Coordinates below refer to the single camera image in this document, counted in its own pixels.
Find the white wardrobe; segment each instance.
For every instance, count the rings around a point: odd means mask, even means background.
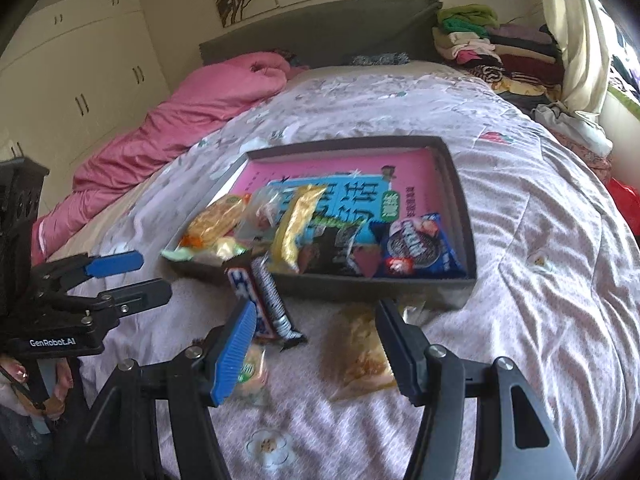
[[[28,16],[0,57],[0,150],[19,143],[50,169],[45,214],[82,161],[168,94],[139,0],[63,0]]]

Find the gray headboard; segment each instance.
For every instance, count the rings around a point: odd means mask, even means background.
[[[289,10],[200,44],[205,65],[239,54],[280,48],[311,68],[342,65],[363,55],[406,52],[442,61],[433,46],[440,0],[340,0]]]

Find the pink blanket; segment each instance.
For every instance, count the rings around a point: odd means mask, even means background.
[[[279,54],[256,52],[191,73],[142,126],[78,168],[71,195],[33,226],[32,264],[42,263],[91,218],[203,137],[279,93],[299,71]]]

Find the curtain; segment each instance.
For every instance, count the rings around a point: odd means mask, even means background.
[[[597,0],[542,0],[546,24],[562,51],[562,102],[571,112],[599,114],[607,94],[610,54]]]

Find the metal screw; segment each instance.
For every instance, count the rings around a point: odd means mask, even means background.
[[[120,370],[122,370],[123,372],[128,372],[130,371],[134,365],[135,365],[135,361],[133,359],[129,359],[128,357],[126,359],[124,359],[123,362],[118,363],[118,368]]]
[[[197,359],[202,355],[202,348],[199,346],[190,346],[184,351],[184,355],[187,356],[187,359]]]
[[[514,364],[508,357],[498,357],[498,366],[504,370],[513,370]]]
[[[429,347],[429,354],[438,359],[442,359],[445,355],[447,355],[447,349],[442,345],[431,345]]]

